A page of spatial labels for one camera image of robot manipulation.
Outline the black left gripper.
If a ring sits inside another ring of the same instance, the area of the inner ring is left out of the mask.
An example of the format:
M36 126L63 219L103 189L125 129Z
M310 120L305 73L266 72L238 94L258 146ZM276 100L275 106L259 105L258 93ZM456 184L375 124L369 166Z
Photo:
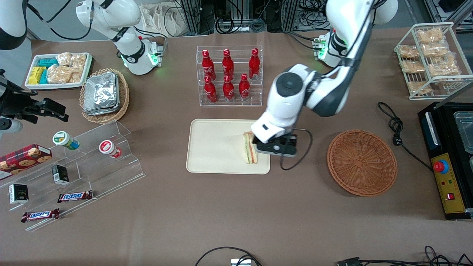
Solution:
M271 138L269 141L264 143L261 140L258 140L258 144L277 144L277 145L297 145L297 134L285 134L279 137Z

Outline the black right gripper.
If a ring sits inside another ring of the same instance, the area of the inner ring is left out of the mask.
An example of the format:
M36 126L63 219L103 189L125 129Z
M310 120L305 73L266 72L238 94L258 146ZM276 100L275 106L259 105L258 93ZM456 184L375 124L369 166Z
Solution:
M37 123L37 116L52 117L63 122L69 121L65 106L50 98L44 98L37 102L31 98L32 96L37 96L37 91L22 89L20 86L9 81L4 74L5 70L0 70L0 105L2 116L25 120L29 123ZM36 102L41 112L38 112L37 116L25 113L26 109L34 108L34 103Z

